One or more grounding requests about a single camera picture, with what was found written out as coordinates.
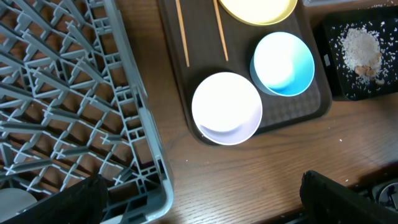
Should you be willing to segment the white cup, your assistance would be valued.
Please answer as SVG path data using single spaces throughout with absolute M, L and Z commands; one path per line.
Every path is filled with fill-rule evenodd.
M 1 189 L 1 222 L 16 216 L 18 212 L 36 202 L 37 199 L 25 190 L 17 188 Z

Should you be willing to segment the dark brown serving tray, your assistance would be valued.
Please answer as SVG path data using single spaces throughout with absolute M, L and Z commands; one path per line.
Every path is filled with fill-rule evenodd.
M 302 1 L 298 1 L 291 15 L 271 26 L 251 26 L 233 18 L 219 8 L 229 61 L 224 57 L 215 9 L 212 0 L 181 1 L 190 66 L 187 67 L 178 24 L 175 1 L 160 0 L 159 9 L 165 38 L 175 74 L 177 88 L 188 128 L 200 143 L 214 143 L 204 137 L 192 116 L 192 98 L 197 86 L 217 72 L 234 72 L 251 79 L 249 65 L 259 41 L 272 32 L 288 32 L 301 38 L 315 59 L 315 77 L 310 87 L 298 96 L 271 96 L 260 92 L 264 108 L 256 135 L 310 121 L 327 114 L 332 95 L 313 36 L 310 21 Z

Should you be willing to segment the wooden chopstick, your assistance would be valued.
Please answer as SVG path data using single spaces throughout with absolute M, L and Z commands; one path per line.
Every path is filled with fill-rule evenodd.
M 221 45 L 222 45 L 222 48 L 223 48 L 224 57 L 225 57 L 225 60 L 228 62 L 229 61 L 228 50 L 226 48 L 226 42 L 225 42 L 225 39 L 224 39 L 224 32 L 223 32 L 223 26 L 222 26 L 222 23 L 221 23 L 221 17 L 220 17 L 220 11 L 219 11 L 219 7 L 218 7 L 218 1 L 217 0 L 213 0 L 213 5 L 214 5 L 214 9 L 215 9 L 216 21 L 217 21 L 217 25 L 218 25 L 218 30 L 219 30 Z
M 186 62 L 187 67 L 189 67 L 190 61 L 189 61 L 189 54 L 188 54 L 188 49 L 187 49 L 187 40 L 186 40 L 186 36 L 185 36 L 185 27 L 184 27 L 184 23 L 183 23 L 183 16 L 182 16 L 180 0 L 175 0 L 175 4 L 176 4 L 176 9 L 177 9 L 178 24 L 179 24 L 179 28 L 180 28 L 180 35 L 181 35 L 181 40 L 182 40 L 182 45 L 183 45 L 185 62 Z

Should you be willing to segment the clear plastic bin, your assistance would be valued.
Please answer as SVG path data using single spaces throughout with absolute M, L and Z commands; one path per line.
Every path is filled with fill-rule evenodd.
M 397 0 L 302 0 L 305 7 L 384 7 L 396 6 Z

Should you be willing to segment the white pink bowl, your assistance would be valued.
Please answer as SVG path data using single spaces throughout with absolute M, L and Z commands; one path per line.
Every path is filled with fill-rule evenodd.
M 262 112 L 255 86 L 232 72 L 210 75 L 198 85 L 192 98 L 192 116 L 199 132 L 224 146 L 251 138 L 261 123 Z

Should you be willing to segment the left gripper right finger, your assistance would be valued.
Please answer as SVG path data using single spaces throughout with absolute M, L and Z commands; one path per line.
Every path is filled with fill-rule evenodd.
M 309 170 L 302 176 L 300 198 L 311 224 L 395 224 L 397 213 Z

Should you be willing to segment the light blue bowl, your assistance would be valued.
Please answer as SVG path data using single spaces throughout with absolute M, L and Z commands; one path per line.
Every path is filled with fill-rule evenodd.
M 305 92 L 315 77 L 315 59 L 307 44 L 288 32 L 273 32 L 257 44 L 249 66 L 254 84 L 272 96 Z

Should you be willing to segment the yellow plate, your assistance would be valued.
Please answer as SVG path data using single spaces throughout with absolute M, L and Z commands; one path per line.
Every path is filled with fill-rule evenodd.
M 288 18 L 297 0 L 219 0 L 235 19 L 252 26 L 269 26 Z

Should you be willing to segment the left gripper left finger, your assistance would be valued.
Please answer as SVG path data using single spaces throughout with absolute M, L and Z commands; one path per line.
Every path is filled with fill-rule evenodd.
M 92 175 L 79 183 L 46 198 L 26 211 L 5 220 L 5 224 L 62 224 L 102 221 L 108 201 L 104 178 Z

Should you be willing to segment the food scraps pile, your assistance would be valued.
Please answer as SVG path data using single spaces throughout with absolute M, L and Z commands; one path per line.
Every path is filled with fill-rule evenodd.
M 337 79 L 346 95 L 397 87 L 397 28 L 371 22 L 333 26 L 328 39 Z

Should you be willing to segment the grey dishwasher rack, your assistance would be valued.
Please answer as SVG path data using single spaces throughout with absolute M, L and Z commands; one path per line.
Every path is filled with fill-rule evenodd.
M 152 223 L 174 202 L 115 1 L 1 2 L 1 189 L 39 204 L 101 175 L 100 223 Z

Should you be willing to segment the black waste tray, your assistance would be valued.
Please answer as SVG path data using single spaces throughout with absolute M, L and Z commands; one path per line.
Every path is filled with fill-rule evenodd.
M 335 101 L 397 92 L 397 7 L 335 12 L 313 33 Z

